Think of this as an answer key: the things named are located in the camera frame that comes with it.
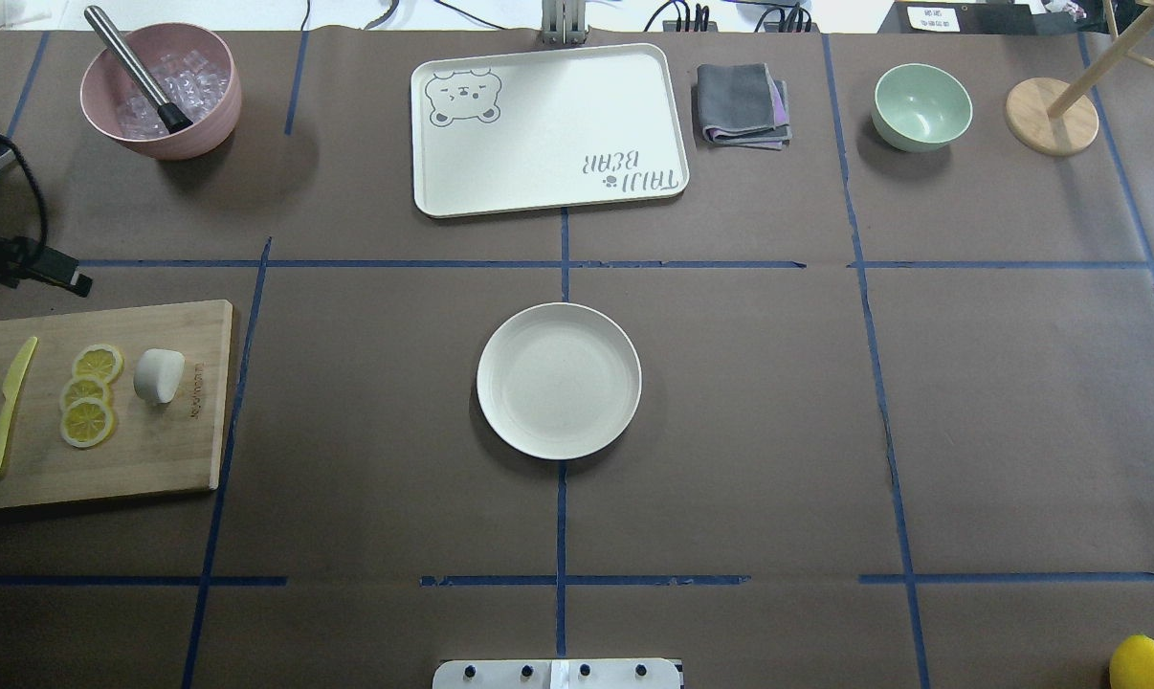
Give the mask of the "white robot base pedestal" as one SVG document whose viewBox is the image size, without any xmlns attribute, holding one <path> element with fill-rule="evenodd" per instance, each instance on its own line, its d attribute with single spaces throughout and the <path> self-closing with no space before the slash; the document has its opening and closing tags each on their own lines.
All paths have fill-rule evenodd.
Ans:
<svg viewBox="0 0 1154 689">
<path fill-rule="evenodd" d="M 661 657 L 455 659 L 433 688 L 683 688 L 682 664 Z"/>
</svg>

